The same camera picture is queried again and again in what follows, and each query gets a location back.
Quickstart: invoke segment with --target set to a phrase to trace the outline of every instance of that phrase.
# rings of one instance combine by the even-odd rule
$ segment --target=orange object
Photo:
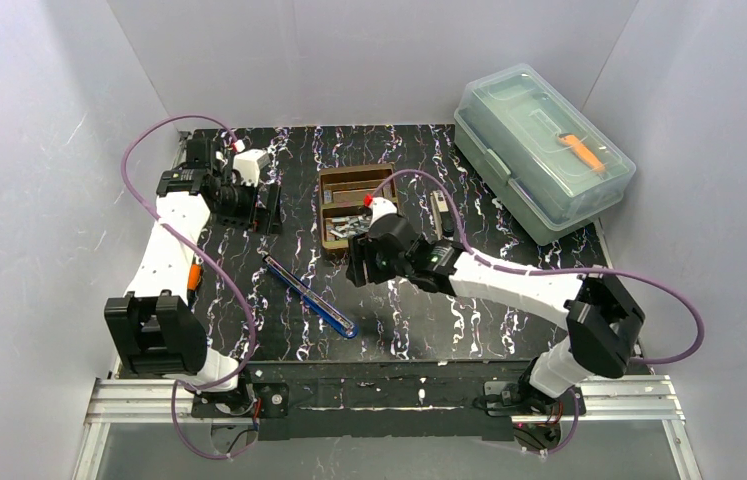
[[[558,139],[559,142],[562,143],[562,145],[567,145],[568,147],[573,149],[573,153],[575,153],[576,156],[579,157],[579,160],[582,160],[582,163],[591,167],[595,172],[606,172],[606,166],[603,164],[603,162],[601,162],[600,159],[597,158],[596,155],[594,155],[594,152],[592,152],[590,149],[588,149],[588,147],[585,146],[585,144],[582,143],[582,140],[576,138],[576,135],[573,135],[572,133],[562,133],[559,134]]]
[[[197,285],[199,285],[199,279],[202,277],[202,267],[193,264],[190,266],[190,273],[188,274],[188,290],[194,291],[196,290]]]

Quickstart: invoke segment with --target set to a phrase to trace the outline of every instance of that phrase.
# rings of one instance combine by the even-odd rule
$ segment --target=white wall
[[[114,350],[102,317],[150,219],[119,156],[165,115],[104,1],[0,1],[0,478],[69,478],[93,379]],[[139,152],[152,191],[175,133]]]
[[[747,478],[747,2],[642,0],[584,113],[640,167],[606,219],[615,264],[686,291],[707,320],[699,353],[663,369],[703,475]],[[680,307],[634,292],[649,355],[691,342]]]
[[[581,106],[637,0],[109,0],[170,112],[237,126],[453,120],[528,62]]]

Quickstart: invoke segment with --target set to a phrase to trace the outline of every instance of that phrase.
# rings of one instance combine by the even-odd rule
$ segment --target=brown plastic container
[[[331,219],[362,214],[364,197],[394,173],[392,163],[337,167],[320,170],[320,241],[328,254],[342,255],[349,248],[346,238],[338,238],[329,231],[333,229]],[[382,196],[394,202],[399,210],[396,183],[391,180],[382,190]]]

